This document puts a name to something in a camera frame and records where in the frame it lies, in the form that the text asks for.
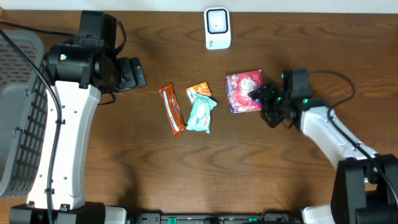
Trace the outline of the purple red snack pack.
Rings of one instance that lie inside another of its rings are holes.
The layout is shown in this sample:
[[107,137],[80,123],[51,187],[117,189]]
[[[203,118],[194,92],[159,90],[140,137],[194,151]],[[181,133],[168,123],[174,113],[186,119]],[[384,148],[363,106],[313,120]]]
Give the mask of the purple red snack pack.
[[245,113],[261,110],[259,100],[248,94],[264,84],[262,70],[235,73],[226,77],[226,92],[232,113]]

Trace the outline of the orange small snack packet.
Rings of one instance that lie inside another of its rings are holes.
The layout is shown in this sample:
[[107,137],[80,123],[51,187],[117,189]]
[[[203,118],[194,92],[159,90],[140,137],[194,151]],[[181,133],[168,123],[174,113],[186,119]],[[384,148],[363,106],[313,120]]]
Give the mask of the orange small snack packet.
[[196,94],[203,96],[211,96],[211,90],[207,82],[201,82],[186,89],[187,96],[191,102],[194,103]]

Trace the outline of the orange brown snack bar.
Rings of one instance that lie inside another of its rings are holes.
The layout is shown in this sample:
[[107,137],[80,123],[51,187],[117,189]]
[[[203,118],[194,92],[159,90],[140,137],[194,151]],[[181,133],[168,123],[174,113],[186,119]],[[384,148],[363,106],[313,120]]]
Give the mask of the orange brown snack bar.
[[172,127],[174,136],[180,134],[186,129],[185,122],[183,120],[182,112],[174,93],[174,86],[172,83],[164,86],[159,90],[162,97],[163,104],[167,113],[168,120]]

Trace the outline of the teal snack packet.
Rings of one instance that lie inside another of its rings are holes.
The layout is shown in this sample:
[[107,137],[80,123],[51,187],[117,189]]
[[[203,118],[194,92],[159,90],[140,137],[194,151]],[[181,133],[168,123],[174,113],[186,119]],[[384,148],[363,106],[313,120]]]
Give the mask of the teal snack packet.
[[210,134],[211,110],[216,105],[217,102],[209,96],[196,93],[186,129]]

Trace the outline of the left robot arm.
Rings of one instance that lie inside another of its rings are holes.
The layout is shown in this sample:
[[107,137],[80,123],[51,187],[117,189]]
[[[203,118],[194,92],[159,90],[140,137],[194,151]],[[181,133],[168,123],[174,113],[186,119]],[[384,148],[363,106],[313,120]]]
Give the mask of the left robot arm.
[[47,123],[40,163],[27,203],[11,208],[11,223],[129,223],[123,207],[86,201],[90,129],[103,93],[144,87],[137,57],[117,58],[103,45],[57,44],[47,54]]

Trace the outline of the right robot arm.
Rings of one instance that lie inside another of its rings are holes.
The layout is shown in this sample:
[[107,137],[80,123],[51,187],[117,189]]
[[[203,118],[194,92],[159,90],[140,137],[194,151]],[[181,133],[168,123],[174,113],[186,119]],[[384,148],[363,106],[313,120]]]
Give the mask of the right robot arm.
[[336,170],[331,201],[302,209],[301,223],[397,223],[397,157],[360,141],[337,117],[334,105],[314,98],[307,69],[282,72],[282,89],[267,83],[249,92],[274,128],[285,120],[326,155]]

